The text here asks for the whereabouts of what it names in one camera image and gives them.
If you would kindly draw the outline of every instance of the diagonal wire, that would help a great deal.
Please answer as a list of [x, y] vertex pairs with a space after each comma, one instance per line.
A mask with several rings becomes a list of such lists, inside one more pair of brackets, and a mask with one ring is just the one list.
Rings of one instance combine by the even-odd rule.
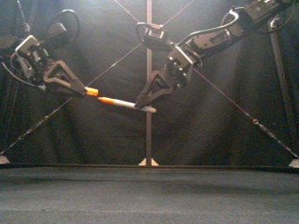
[[193, 3], [194, 0], [190, 0], [189, 3], [177, 11], [177, 13], [166, 20], [166, 22], [162, 24], [165, 26], [174, 18], [181, 14], [181, 12], [188, 8], [188, 6]]
[[224, 94], [224, 92], [212, 84], [212, 82], [205, 78], [205, 76], [196, 70], [192, 69], [194, 73], [210, 84], [210, 86], [218, 91], [218, 93], [226, 98], [226, 100], [234, 105], [234, 107], [245, 114], [245, 116], [252, 120], [253, 124], [264, 131], [264, 133], [274, 139], [274, 141], [284, 147], [284, 149], [293, 155], [294, 158], [299, 159], [299, 156], [293, 153], [292, 149], [285, 145], [285, 143], [277, 139], [276, 135], [270, 132], [270, 130], [253, 118], [248, 112], [232, 101], [232, 99]]
[[121, 7], [121, 9], [125, 11], [125, 13], [130, 16], [130, 18], [138, 23], [137, 18], [133, 16], [133, 14], [129, 12], [129, 10], [120, 4], [117, 0], [113, 0], [116, 4]]
[[141, 43], [116, 61], [113, 65], [87, 83], [86, 87], [108, 72], [108, 70], [117, 65], [117, 63], [136, 50]]

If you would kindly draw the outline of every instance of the robotic arm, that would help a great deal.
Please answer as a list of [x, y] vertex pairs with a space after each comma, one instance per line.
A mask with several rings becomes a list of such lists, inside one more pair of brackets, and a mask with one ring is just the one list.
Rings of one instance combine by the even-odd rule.
[[[153, 71], [144, 89], [136, 98], [134, 107], [141, 107], [162, 100], [177, 88], [185, 87], [192, 75], [192, 68], [214, 53], [237, 43], [250, 32], [256, 32], [266, 20], [297, 0], [256, 0], [241, 8], [232, 8], [222, 18], [222, 25], [190, 33], [174, 44], [168, 39], [166, 30], [156, 24], [137, 24], [136, 34], [146, 48], [168, 51], [162, 68]], [[140, 38], [138, 27], [145, 28]], [[276, 32], [284, 25], [272, 30]]]
[[[65, 14], [71, 14], [75, 19], [77, 31], [73, 38], [63, 25], [54, 23]], [[74, 11], [62, 10], [49, 22], [42, 41], [38, 41], [33, 35], [27, 36], [23, 40], [18, 40], [11, 35], [0, 37], [0, 53], [9, 55], [10, 63], [13, 62], [14, 67], [19, 68], [25, 80], [17, 76], [14, 78], [54, 94], [65, 94], [78, 98], [82, 98], [85, 95], [97, 96], [98, 91], [93, 88], [83, 87], [66, 64], [61, 60], [55, 61], [51, 59], [45, 50], [47, 47], [57, 49], [65, 46], [74, 41], [78, 33], [79, 21]]]

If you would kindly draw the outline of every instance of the orange and white marker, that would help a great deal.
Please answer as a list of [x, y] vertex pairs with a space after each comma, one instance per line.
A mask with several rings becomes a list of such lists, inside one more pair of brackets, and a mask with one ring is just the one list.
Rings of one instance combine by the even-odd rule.
[[[120, 101], [117, 99], [110, 99], [110, 98], [106, 98], [106, 97], [98, 97], [97, 99], [106, 104], [112, 104], [114, 106], [125, 107], [125, 108], [129, 108], [129, 109], [137, 109], [136, 105], [129, 101]], [[142, 110], [144, 112], [149, 112], [149, 113], [156, 112], [156, 109], [152, 108], [152, 107], [142, 107], [142, 108], [140, 108], [140, 110]]]

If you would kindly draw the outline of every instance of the black cable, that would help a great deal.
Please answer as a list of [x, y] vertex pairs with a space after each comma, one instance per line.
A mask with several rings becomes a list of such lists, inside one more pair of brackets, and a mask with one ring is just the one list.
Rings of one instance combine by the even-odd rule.
[[9, 68], [6, 67], [5, 63], [1, 61], [1, 64], [2, 64], [2, 67], [5, 69], [5, 71], [10, 74], [10, 76], [17, 80], [19, 81], [22, 84], [25, 85], [29, 85], [30, 87], [34, 87], [37, 88], [37, 86], [34, 86], [31, 83], [26, 82], [25, 80], [22, 80], [21, 78], [18, 78], [14, 73], [9, 70]]
[[75, 14], [75, 12], [74, 12], [73, 10], [62, 10], [62, 11], [55, 15], [55, 17], [50, 20], [50, 22], [47, 23], [47, 26], [46, 26], [46, 28], [45, 28], [45, 30], [43, 30], [43, 38], [45, 38], [45, 36], [46, 36], [46, 32], [47, 32], [47, 30], [49, 30], [50, 27], [51, 27], [53, 22], [54, 22], [58, 18], [61, 18], [62, 16], [65, 16], [66, 14], [70, 14], [70, 15], [74, 17], [74, 20], [75, 20], [75, 26], [77, 26], [77, 30], [75, 30], [74, 36], [73, 36], [73, 38], [69, 40], [69, 42], [71, 43], [71, 42], [77, 39], [77, 37], [78, 37], [78, 35], [79, 35], [79, 19], [78, 19], [78, 16], [77, 16], [77, 14]]
[[228, 28], [237, 22], [237, 20], [238, 20], [238, 14], [233, 11], [233, 9], [229, 10], [228, 14], [233, 16], [233, 20], [232, 20], [230, 22], [228, 22], [226, 24], [224, 24], [224, 25], [221, 25], [221, 26], [218, 26], [218, 27], [210, 28], [210, 29], [208, 29], [208, 30], [196, 31], [196, 32], [190, 33], [190, 34], [182, 39], [182, 41], [181, 41], [178, 44], [176, 44], [176, 45], [180, 46], [180, 45], [185, 44], [185, 42], [186, 42], [190, 38], [193, 38], [194, 36], [197, 36], [197, 35], [208, 34], [208, 33], [210, 33], [210, 32], [218, 32], [218, 31], [221, 31], [221, 30], [224, 30], [224, 29], [228, 29]]
[[274, 29], [272, 29], [270, 31], [253, 31], [253, 33], [256, 33], [258, 35], [268, 35], [268, 34], [272, 34], [277, 31], [280, 31], [285, 27], [285, 25], [289, 23], [292, 15], [294, 14], [294, 4], [296, 4], [296, 0], [293, 0], [293, 2], [292, 2], [292, 9], [290, 9], [290, 12], [289, 12], [289, 15], [288, 15], [285, 21]]

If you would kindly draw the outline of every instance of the black backdrop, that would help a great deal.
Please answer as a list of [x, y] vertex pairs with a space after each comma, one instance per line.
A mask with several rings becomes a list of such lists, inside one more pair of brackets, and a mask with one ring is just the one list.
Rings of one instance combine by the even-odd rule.
[[[1, 2], [0, 34], [5, 35], [11, 32], [14, 4], [7, 0]], [[118, 2], [136, 20], [144, 22], [145, 0]], [[188, 2], [153, 1], [153, 23], [164, 24]], [[229, 7], [248, 2], [194, 0], [166, 23], [172, 41], [178, 42], [190, 32], [220, 25]], [[31, 1], [21, 1], [21, 4], [27, 18]], [[41, 0], [33, 23], [35, 38], [63, 9], [73, 9], [78, 15], [79, 35], [74, 44], [50, 51], [50, 56], [65, 61], [85, 85], [91, 82], [89, 86], [98, 89], [101, 96], [133, 102], [145, 84], [146, 63], [142, 46], [124, 57], [138, 45], [136, 20], [112, 0]], [[15, 15], [13, 31], [21, 37], [19, 13]], [[299, 105], [297, 31], [294, 13], [278, 32], [294, 115]], [[153, 52], [153, 69], [161, 68], [165, 56]], [[14, 83], [2, 68], [0, 71], [3, 150], [67, 98]], [[209, 57], [198, 71], [277, 138], [290, 145], [269, 37], [249, 35], [228, 50]], [[289, 153], [196, 73], [192, 73], [186, 88], [153, 106], [157, 113], [153, 114], [152, 154], [157, 164], [289, 164]], [[145, 113], [104, 105], [91, 97], [71, 99], [5, 155], [15, 163], [137, 165], [145, 157]]]

